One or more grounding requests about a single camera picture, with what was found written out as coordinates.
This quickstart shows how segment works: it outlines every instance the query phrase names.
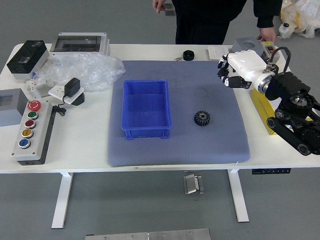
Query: white robotic hand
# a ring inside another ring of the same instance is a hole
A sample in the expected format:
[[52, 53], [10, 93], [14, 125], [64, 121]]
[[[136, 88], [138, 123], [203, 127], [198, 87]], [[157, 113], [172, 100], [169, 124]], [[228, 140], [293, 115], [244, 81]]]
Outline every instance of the white robotic hand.
[[[228, 67], [238, 75], [229, 76]], [[218, 76], [225, 86], [229, 88], [248, 89], [251, 84], [256, 90], [264, 94], [268, 84], [275, 73], [264, 60], [253, 50], [228, 53], [219, 61]]]

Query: blue plastic bin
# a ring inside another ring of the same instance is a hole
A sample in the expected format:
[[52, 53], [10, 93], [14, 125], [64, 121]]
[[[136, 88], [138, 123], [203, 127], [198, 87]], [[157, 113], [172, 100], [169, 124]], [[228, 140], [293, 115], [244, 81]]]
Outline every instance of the blue plastic bin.
[[166, 80], [124, 81], [121, 128], [125, 139], [168, 139], [171, 126]]

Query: black jacket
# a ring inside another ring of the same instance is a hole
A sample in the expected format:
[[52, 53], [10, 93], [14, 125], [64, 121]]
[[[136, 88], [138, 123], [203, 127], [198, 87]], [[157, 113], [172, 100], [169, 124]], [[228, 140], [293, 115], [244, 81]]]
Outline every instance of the black jacket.
[[[247, 0], [172, 0], [177, 15], [204, 23], [228, 23], [242, 11]], [[258, 28], [273, 27], [274, 16], [279, 16], [282, 0], [253, 0], [253, 12]]]

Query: white table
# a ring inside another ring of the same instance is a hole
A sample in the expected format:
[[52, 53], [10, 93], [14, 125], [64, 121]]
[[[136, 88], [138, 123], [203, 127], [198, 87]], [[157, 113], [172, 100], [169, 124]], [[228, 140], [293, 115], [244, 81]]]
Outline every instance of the white table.
[[[17, 45], [9, 60], [20, 49]], [[111, 44], [111, 56], [122, 61], [173, 61], [185, 50], [192, 50], [194, 61], [209, 61], [207, 45], [142, 45]], [[281, 56], [278, 65], [283, 68]], [[0, 90], [21, 88], [31, 100], [24, 83], [16, 83], [7, 66], [0, 74]], [[86, 92], [85, 102], [79, 106], [66, 105], [65, 116], [59, 114], [50, 139], [45, 164], [22, 166], [11, 157], [19, 125], [0, 127], [0, 173], [61, 173], [61, 186], [57, 198], [52, 228], [63, 228], [73, 173], [172, 171], [172, 170], [228, 170], [238, 222], [248, 222], [246, 204], [241, 189], [239, 169], [315, 168], [320, 167], [320, 156], [302, 156], [277, 135], [268, 135], [252, 101], [250, 90], [234, 89], [242, 114], [250, 149], [250, 159], [242, 163], [183, 164], [111, 167], [108, 163], [108, 127], [112, 87], [103, 92]], [[52, 96], [44, 98], [52, 105], [60, 104]]]

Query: blue mat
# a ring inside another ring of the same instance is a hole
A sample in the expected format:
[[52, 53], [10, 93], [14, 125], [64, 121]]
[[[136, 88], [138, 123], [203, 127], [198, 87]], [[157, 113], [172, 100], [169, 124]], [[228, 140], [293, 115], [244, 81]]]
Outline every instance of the blue mat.
[[[126, 69], [113, 84], [108, 161], [113, 167], [173, 164], [227, 164], [250, 158], [247, 134], [233, 89], [217, 76], [213, 61], [123, 61]], [[172, 120], [169, 139], [125, 140], [121, 129], [125, 80], [167, 80]], [[198, 126], [194, 116], [211, 120]]]

